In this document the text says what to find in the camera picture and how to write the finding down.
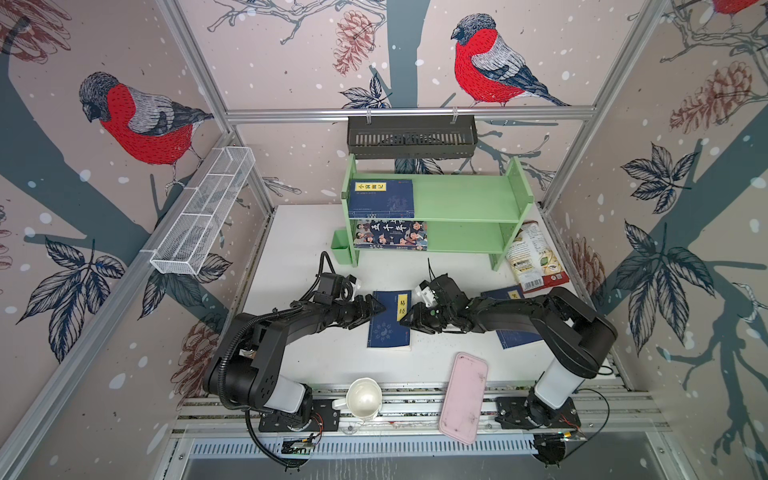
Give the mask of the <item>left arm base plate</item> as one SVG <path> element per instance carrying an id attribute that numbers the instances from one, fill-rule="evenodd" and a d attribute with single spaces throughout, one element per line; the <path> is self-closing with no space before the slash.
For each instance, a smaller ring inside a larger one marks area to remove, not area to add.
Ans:
<path id="1" fill-rule="evenodd" d="M 259 433 L 336 432 L 339 428 L 340 411 L 328 399 L 313 399 L 304 403 L 296 413 L 278 410 L 263 414 L 259 420 Z"/>

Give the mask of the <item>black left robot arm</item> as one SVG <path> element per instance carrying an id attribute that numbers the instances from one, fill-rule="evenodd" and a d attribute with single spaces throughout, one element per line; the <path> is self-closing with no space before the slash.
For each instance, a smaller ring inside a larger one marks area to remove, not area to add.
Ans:
<path id="1" fill-rule="evenodd" d="M 298 300 L 285 310 L 236 315 L 219 341 L 203 375 L 205 393 L 216 395 L 229 410 L 280 412 L 306 417 L 310 388 L 280 375 L 286 347 L 329 327 L 351 330 L 386 307 L 371 295 L 352 300 Z"/>

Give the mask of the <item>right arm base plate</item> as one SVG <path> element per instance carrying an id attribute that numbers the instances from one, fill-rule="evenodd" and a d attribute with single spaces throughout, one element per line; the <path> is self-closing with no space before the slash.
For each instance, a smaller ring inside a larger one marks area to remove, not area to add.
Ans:
<path id="1" fill-rule="evenodd" d="M 536 396 L 497 397 L 495 406 L 495 421 L 503 430 L 581 428 L 581 421 L 571 398 L 559 409 L 552 409 Z"/>

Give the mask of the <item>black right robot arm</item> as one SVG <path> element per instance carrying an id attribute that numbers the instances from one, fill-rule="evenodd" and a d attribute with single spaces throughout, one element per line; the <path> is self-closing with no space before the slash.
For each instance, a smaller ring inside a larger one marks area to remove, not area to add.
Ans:
<path id="1" fill-rule="evenodd" d="M 584 381 L 598 376 L 618 333 L 613 324 L 571 291 L 556 287 L 522 299 L 469 298 L 458 288 L 428 287 L 401 320 L 411 330 L 440 333 L 510 331 L 538 335 L 553 361 L 529 391 L 524 418 L 530 428 L 551 426 Z"/>

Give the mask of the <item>colourful cartoon cover book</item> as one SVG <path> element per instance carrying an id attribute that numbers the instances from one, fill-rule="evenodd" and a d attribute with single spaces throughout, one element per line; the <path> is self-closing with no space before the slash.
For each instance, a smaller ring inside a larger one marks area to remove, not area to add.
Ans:
<path id="1" fill-rule="evenodd" d="M 427 223 L 416 220 L 356 221 L 353 246 L 357 249 L 427 251 Z"/>

